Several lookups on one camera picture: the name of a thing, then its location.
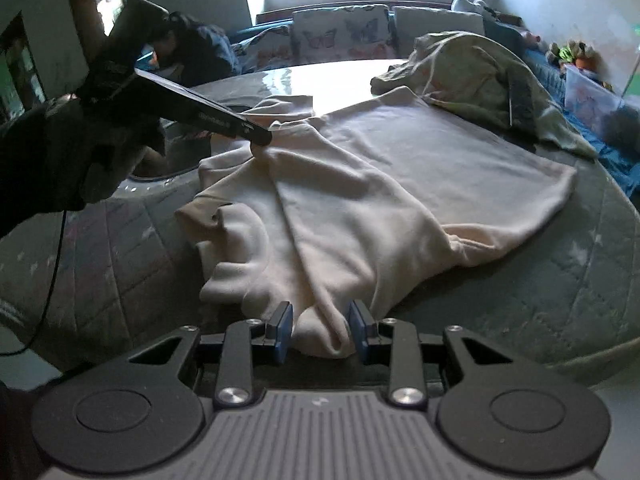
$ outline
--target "clear plastic container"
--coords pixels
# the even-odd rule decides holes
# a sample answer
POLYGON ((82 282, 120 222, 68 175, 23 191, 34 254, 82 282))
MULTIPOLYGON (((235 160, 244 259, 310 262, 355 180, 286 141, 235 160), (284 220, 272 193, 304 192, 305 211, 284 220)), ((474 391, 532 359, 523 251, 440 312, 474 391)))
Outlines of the clear plastic container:
POLYGON ((607 117, 623 105, 623 100, 583 76, 573 65, 566 65, 564 107, 593 133, 607 142, 607 117))

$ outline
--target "blue bedding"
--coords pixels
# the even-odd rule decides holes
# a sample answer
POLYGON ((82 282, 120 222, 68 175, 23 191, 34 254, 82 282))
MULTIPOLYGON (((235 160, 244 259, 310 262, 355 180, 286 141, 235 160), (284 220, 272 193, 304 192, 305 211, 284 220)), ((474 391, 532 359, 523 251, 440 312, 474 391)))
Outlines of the blue bedding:
POLYGON ((640 155, 636 152, 623 152, 600 140, 590 129, 580 122, 571 112, 564 109, 565 81, 560 78, 560 71, 546 62, 541 52, 527 50, 524 61, 536 75, 542 86, 562 107, 562 113, 591 146, 598 151, 598 160, 615 179, 622 191, 631 197, 640 186, 640 155))

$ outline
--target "seated person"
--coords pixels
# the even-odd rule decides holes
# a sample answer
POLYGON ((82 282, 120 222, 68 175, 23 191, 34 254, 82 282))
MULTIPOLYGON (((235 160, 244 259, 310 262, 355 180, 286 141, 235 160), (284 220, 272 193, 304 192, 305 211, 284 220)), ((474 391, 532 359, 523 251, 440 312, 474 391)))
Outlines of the seated person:
POLYGON ((181 13, 172 12, 150 35, 165 76, 192 87, 240 75, 241 67, 225 31, 205 25, 181 13))

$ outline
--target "silver screw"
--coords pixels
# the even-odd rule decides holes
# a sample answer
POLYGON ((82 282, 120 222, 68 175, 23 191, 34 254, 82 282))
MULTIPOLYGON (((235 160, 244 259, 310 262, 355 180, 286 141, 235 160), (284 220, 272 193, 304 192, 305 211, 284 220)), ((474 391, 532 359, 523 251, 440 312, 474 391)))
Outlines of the silver screw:
POLYGON ((249 399, 249 392, 242 388, 231 386, 220 390, 218 399, 225 404, 242 404, 249 399))
POLYGON ((416 388, 398 388, 391 394, 391 398, 398 404, 412 406, 424 399, 424 393, 416 388))

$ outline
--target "round black disc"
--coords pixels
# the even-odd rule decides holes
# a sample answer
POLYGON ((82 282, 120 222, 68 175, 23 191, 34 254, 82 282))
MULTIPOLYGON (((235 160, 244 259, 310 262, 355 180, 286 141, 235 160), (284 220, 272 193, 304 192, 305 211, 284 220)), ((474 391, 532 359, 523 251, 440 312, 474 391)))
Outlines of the round black disc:
POLYGON ((510 388, 502 384, 522 384, 522 377, 492 377, 490 368, 475 381, 454 386, 438 406, 437 424, 459 452, 521 476, 593 465, 610 427, 609 413, 595 394, 565 380, 533 386, 524 381, 529 385, 510 388))
POLYGON ((129 381, 89 372, 53 389, 32 417, 43 452, 74 471, 116 475, 152 467, 183 450, 204 423, 200 400, 177 379, 159 381, 146 370, 140 367, 129 381))

